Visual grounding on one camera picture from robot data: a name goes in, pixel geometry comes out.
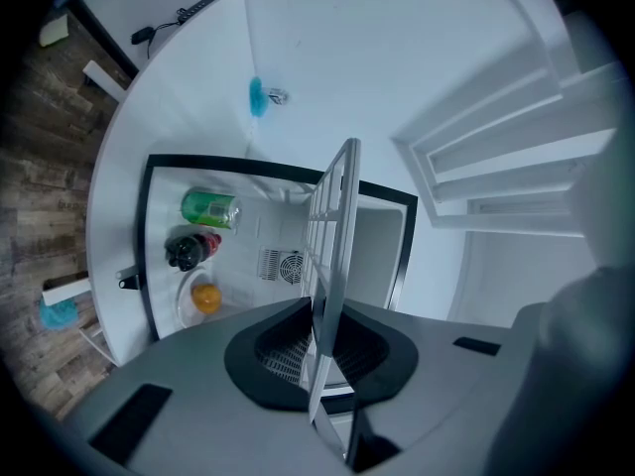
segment fridge door frame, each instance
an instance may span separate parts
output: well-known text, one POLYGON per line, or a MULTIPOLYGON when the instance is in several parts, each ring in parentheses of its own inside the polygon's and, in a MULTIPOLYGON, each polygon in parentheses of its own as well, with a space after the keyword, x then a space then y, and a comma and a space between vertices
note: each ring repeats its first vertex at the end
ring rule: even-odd
MULTIPOLYGON (((319 182, 324 172, 299 168, 285 164, 254 161, 251 159, 238 159, 233 157, 203 156, 203 155, 179 155, 179 154, 153 154, 148 156, 144 171, 139 201, 137 203, 136 222, 136 261, 138 270, 138 285, 141 291, 143 306, 148 317, 152 342, 158 341, 159 334, 152 312, 148 283, 146 280, 146 213, 148 209, 148 197, 150 185, 155 168, 179 168, 193 170, 214 170, 229 173, 251 175, 274 179, 285 179, 298 183, 315 185, 319 182)), ((360 195, 375 197, 386 201, 406 206, 406 221, 402 238, 401 252, 397 273, 390 294, 388 308, 394 310, 399 302, 399 296, 406 278, 408 262, 412 249, 415 224, 417 219, 417 204, 419 199, 412 194, 402 192, 376 183, 361 180, 359 182, 360 195)))

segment fan grille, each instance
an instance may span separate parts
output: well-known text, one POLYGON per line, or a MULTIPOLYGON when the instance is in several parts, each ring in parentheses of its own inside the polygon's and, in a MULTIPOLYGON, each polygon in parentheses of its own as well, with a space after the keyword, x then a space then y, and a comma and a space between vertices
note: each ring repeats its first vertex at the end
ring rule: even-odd
POLYGON ((280 275, 291 285, 299 284, 302 277, 303 257, 300 254, 292 254, 280 263, 280 275))

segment green can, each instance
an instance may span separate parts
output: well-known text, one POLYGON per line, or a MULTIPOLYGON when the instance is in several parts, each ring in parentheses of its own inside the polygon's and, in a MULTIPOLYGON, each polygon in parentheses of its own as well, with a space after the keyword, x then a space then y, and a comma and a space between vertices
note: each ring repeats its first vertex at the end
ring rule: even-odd
POLYGON ((181 215, 192 224, 236 229, 242 206, 233 195, 215 194, 201 190, 189 192, 181 203, 181 215))

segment bottle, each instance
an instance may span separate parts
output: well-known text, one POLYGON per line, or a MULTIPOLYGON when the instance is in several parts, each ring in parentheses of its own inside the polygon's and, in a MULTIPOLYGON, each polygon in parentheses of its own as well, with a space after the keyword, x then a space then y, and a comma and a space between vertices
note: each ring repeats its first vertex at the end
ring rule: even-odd
POLYGON ((193 190, 181 203, 181 215, 192 224, 236 229, 242 206, 233 195, 214 194, 193 190))
POLYGON ((213 233, 198 233, 180 236, 168 242, 168 264, 188 272, 199 263, 213 256, 222 242, 220 235, 213 233))

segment black slot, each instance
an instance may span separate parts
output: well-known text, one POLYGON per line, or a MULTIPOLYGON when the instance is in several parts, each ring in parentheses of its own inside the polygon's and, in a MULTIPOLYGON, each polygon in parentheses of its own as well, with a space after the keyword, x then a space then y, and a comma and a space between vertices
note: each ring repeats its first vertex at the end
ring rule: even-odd
POLYGON ((163 408, 172 390, 143 385, 90 441, 90 445, 125 465, 163 408))
POLYGON ((487 354, 489 356, 496 356, 500 349, 500 344, 493 342, 485 342, 484 340, 476 340, 475 338, 460 337, 457 338, 453 345, 462 347, 469 351, 474 351, 481 354, 487 354))

